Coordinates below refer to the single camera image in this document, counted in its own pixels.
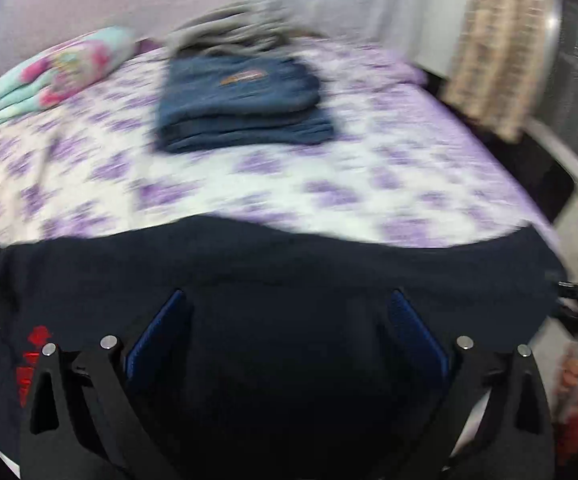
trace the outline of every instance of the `bed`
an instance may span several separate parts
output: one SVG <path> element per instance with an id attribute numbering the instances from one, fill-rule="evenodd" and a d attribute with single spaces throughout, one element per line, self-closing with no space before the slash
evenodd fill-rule
<path id="1" fill-rule="evenodd" d="M 61 106 L 0 126 L 0 244 L 93 237 L 210 213 L 277 228 L 444 247 L 548 224 L 511 176 L 374 46 L 301 39 L 339 133 L 317 146 L 156 152 L 161 49 Z"/>

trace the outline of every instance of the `folded shirt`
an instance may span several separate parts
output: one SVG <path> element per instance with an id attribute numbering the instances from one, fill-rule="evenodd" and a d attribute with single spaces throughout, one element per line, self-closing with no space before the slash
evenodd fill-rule
<path id="1" fill-rule="evenodd" d="M 294 27 L 288 13 L 271 2 L 240 2 L 184 23 L 164 39 L 179 52 L 230 56 L 285 56 Z"/>
<path id="2" fill-rule="evenodd" d="M 187 152 L 333 138 L 328 115 L 316 107 L 320 82 L 293 59 L 195 56 L 173 59 L 160 99 L 158 146 Z"/>
<path id="3" fill-rule="evenodd" d="M 0 76 L 0 124 L 63 102 L 107 76 L 134 51 L 130 30 L 109 27 L 23 61 Z"/>

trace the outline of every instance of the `gray folded cloth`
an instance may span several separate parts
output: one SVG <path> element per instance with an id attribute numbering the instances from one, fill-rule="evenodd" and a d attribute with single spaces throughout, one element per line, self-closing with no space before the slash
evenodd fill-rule
<path id="1" fill-rule="evenodd" d="M 288 56 L 294 27 L 278 6 L 240 2 L 186 22 L 164 38 L 171 56 L 193 53 Z"/>

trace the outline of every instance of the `brown label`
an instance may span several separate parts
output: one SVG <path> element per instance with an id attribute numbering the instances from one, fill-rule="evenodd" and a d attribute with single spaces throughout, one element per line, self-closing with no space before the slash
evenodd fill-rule
<path id="1" fill-rule="evenodd" d="M 220 84 L 228 85 L 230 83 L 240 83 L 242 81 L 255 81 L 256 79 L 262 79 L 267 75 L 268 74 L 264 70 L 258 70 L 257 68 L 253 70 L 244 70 L 224 78 L 222 81 L 220 81 Z"/>

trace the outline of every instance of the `white wall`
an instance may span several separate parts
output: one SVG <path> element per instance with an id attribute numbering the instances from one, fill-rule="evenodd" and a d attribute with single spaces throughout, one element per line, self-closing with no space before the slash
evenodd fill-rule
<path id="1" fill-rule="evenodd" d="M 469 0 L 426 0 L 416 63 L 446 76 L 462 30 Z"/>

